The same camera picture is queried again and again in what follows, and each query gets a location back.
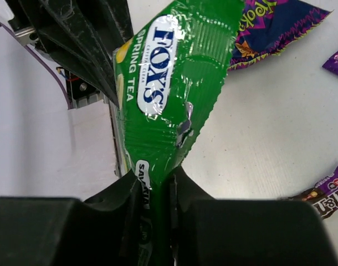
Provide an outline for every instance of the yellow lemon graphic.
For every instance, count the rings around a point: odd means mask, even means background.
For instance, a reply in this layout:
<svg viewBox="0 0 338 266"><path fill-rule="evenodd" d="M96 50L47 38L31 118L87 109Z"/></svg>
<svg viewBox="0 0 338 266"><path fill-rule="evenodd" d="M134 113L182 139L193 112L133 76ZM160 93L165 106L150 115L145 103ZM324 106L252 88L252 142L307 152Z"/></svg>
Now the yellow lemon graphic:
<svg viewBox="0 0 338 266"><path fill-rule="evenodd" d="M116 80L117 98L119 100L119 108L122 109L122 99L124 97L124 76L122 74L117 76Z"/></svg>
<svg viewBox="0 0 338 266"><path fill-rule="evenodd" d="M127 43L119 48L116 53L116 63L121 63L125 59L127 51L132 43L132 39L133 38L131 38Z"/></svg>

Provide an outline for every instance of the green plastic packaging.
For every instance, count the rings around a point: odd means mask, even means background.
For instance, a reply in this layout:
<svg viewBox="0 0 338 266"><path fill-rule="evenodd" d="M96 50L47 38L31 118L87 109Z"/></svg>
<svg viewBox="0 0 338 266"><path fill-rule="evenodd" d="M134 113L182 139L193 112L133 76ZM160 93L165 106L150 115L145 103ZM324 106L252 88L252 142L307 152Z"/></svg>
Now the green plastic packaging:
<svg viewBox="0 0 338 266"><path fill-rule="evenodd" d="M114 53L123 156L142 183L139 265L171 264L168 174L221 92L241 0L176 0Z"/></svg>

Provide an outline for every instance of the white table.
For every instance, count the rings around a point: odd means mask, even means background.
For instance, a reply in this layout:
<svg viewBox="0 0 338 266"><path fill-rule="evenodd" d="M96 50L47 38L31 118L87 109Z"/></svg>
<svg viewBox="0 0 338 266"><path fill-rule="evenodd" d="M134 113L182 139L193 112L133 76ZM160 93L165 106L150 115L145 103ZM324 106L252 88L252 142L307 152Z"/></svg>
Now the white table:
<svg viewBox="0 0 338 266"><path fill-rule="evenodd" d="M170 0L128 0L135 33ZM338 77L321 69L338 50L334 10L279 57L229 73L183 168L217 198L292 196L338 164ZM338 211L324 221L338 253Z"/></svg>

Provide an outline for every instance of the purple cable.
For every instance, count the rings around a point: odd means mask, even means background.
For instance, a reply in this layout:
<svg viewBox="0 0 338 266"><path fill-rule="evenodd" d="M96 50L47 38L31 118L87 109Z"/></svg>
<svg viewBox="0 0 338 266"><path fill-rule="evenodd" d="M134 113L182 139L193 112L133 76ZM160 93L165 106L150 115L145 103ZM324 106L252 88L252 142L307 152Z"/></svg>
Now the purple cable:
<svg viewBox="0 0 338 266"><path fill-rule="evenodd" d="M5 25L2 25L2 27L14 38L15 35L14 33ZM65 90L65 87L63 86L62 82L59 80L59 78L57 77L56 73L52 71L52 69L45 63L43 62L43 60L34 52L32 51L32 49L29 46L24 46L24 48L26 49L26 51L28 51L44 68L46 68L46 70L48 71L49 74L51 74L51 76L55 79L55 81L58 83L58 85L60 86L60 89L62 90L62 93L65 97L65 101L67 102L67 106L68 106L68 110L73 108L73 104L70 102L69 98L68 98L68 94Z"/></svg>

